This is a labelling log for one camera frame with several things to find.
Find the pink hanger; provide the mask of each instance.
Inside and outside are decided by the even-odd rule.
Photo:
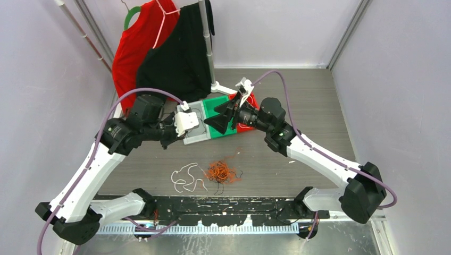
[[[154,47],[152,47],[153,49],[156,47],[156,44],[158,42],[158,39],[160,38],[160,34],[161,34],[161,30],[163,29],[163,24],[164,24],[164,19],[166,18],[166,15],[172,14],[172,13],[176,13],[176,12],[180,12],[180,9],[175,10],[173,12],[166,12],[163,7],[160,4],[160,1],[156,0],[158,6],[160,7],[161,11],[163,12],[163,20],[161,21],[161,25],[160,25],[160,30],[158,31],[158,35],[156,36],[156,40],[155,40],[155,44]]]

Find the scratched black surface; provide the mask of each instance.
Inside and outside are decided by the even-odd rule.
[[[97,195],[95,199],[114,199],[119,196]],[[158,208],[158,221],[167,225],[177,220],[180,226],[242,225],[248,215],[254,226],[281,226],[288,220],[299,219],[293,210],[293,198],[259,197],[167,197],[155,196]],[[302,218],[312,218],[313,214]],[[329,218],[328,211],[320,211],[320,218]],[[133,219],[148,219],[133,216]]]

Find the green hanger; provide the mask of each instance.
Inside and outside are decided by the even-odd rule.
[[[128,29],[128,26],[130,24],[131,18],[133,18],[133,16],[135,14],[137,14],[138,12],[140,12],[140,11],[141,11],[141,6],[133,7],[132,9],[130,9],[128,11],[127,16],[126,16],[126,20],[124,22],[124,30]]]

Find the white wall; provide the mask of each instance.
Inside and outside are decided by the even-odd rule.
[[[451,2],[373,1],[333,69],[356,155],[398,194],[399,254],[449,254]]]
[[[87,0],[115,51],[127,9]],[[130,8],[147,0],[124,0]],[[174,0],[177,6],[196,0]],[[327,66],[360,0],[211,0],[216,67]]]
[[[0,8],[1,254],[36,254],[34,212],[67,184],[89,151],[114,86],[53,0]],[[49,229],[44,254],[56,254]]]

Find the scratched metal plate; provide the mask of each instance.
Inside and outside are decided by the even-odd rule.
[[[162,235],[138,242],[133,235],[96,235],[81,254],[344,254],[379,255],[371,224],[321,222],[308,243],[295,234]]]

